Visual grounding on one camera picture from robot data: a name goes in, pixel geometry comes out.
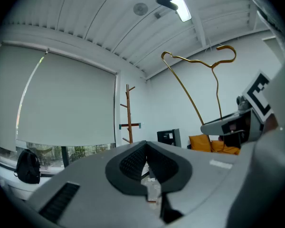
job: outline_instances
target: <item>ceiling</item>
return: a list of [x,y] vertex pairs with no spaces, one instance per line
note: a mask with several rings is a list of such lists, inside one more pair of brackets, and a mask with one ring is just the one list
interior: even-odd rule
[[[133,11],[138,2],[148,6],[143,16]],[[39,26],[88,40],[139,68],[147,78],[166,68],[160,57],[163,51],[189,57],[267,29],[251,0],[186,0],[186,4],[192,19],[181,22],[175,11],[155,0],[19,0],[3,24]],[[169,59],[171,65],[177,62]]]

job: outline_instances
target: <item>orange pillow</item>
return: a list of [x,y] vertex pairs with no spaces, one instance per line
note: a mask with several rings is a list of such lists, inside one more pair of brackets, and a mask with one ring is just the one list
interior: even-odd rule
[[211,152],[207,136],[205,134],[189,136],[191,149],[197,151]]
[[240,149],[237,147],[227,147],[227,146],[225,146],[224,150],[222,151],[224,142],[219,140],[212,140],[211,145],[215,152],[235,154],[235,155],[238,155],[240,152]]

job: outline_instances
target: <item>gold wire hanger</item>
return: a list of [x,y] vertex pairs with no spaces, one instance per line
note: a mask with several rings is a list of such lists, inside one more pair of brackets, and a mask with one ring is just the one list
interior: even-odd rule
[[[193,107],[194,107],[196,113],[197,113],[198,116],[199,116],[199,120],[200,120],[200,122],[201,122],[202,125],[204,125],[204,122],[203,122],[203,119],[202,119],[201,116],[200,116],[200,113],[199,113],[199,111],[198,111],[196,105],[194,104],[194,102],[193,102],[191,96],[189,95],[188,91],[186,90],[186,88],[185,88],[185,86],[183,85],[183,83],[181,82],[181,80],[178,78],[178,76],[176,75],[176,73],[172,70],[172,68],[171,68],[171,67],[168,65],[168,63],[165,61],[164,56],[165,56],[166,54],[170,54],[170,56],[171,56],[172,58],[179,58],[179,59],[181,59],[181,60],[184,60],[184,61],[187,61],[187,62],[190,62],[190,63],[201,63],[201,64],[203,64],[203,65],[205,65],[205,66],[211,68],[211,71],[212,71],[212,73],[213,73],[213,75],[214,75],[214,77],[215,77],[215,79],[216,79],[216,81],[217,81],[217,100],[218,100],[218,105],[219,105],[218,108],[219,108],[219,115],[220,115],[220,118],[222,119],[222,111],[221,111],[221,108],[220,108],[219,95],[218,95],[218,93],[219,93],[219,87],[218,87],[218,86],[219,86],[219,81],[218,81],[218,78],[216,77],[216,75],[215,75],[215,73],[214,73],[213,70],[214,70],[214,68],[215,68],[217,65],[219,65],[219,64],[221,64],[221,63],[232,63],[232,62],[236,59],[236,57],[237,57],[237,52],[235,51],[235,49],[234,49],[232,46],[220,46],[220,47],[217,47],[217,50],[222,50],[222,49],[230,49],[230,50],[232,50],[232,51],[234,52],[234,58],[233,58],[233,59],[230,59],[230,60],[221,60],[221,61],[218,61],[218,62],[214,63],[212,66],[210,66],[210,65],[208,65],[207,63],[204,63],[203,61],[200,61],[200,60],[188,60],[188,59],[183,58],[183,57],[180,57],[180,56],[173,56],[171,52],[167,52],[167,51],[164,51],[164,52],[162,53],[162,55],[161,55],[161,58],[162,58],[162,60],[164,61],[164,63],[168,66],[168,68],[170,69],[170,71],[174,74],[174,76],[176,77],[176,79],[178,80],[178,82],[180,83],[180,85],[182,86],[182,88],[184,89],[184,91],[186,92],[186,94],[187,94],[188,98],[190,99],[190,101],[191,101],[191,103],[192,103],[192,105],[193,105]],[[208,139],[208,142],[209,142],[211,151],[212,151],[212,152],[215,152],[214,149],[213,149],[212,146],[211,146],[211,141],[210,141],[210,138],[209,138],[208,135],[207,135],[207,139]]]

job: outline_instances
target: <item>window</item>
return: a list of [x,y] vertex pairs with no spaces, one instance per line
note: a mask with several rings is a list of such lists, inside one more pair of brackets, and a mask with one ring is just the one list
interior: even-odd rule
[[67,147],[67,155],[69,163],[72,163],[80,158],[89,156],[91,154],[96,154],[102,151],[111,149],[112,144],[101,144],[95,146],[77,146],[77,147]]
[[[0,164],[10,169],[15,169],[18,157],[21,152],[27,148],[38,156],[41,173],[56,174],[65,168],[64,163],[72,163],[80,158],[103,152],[114,147],[114,144],[101,144],[94,146],[67,146],[66,148],[63,148],[61,146],[43,145],[31,142],[23,143],[24,144],[21,144],[21,147],[16,146],[16,152],[0,147]],[[65,149],[67,152],[67,160],[63,159],[62,154],[62,151]]]

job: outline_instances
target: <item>light fixture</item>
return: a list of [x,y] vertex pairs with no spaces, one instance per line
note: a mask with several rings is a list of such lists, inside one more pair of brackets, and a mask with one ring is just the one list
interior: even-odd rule
[[191,19],[191,14],[184,0],[171,0],[171,2],[179,7],[176,12],[179,15],[181,21],[186,22]]

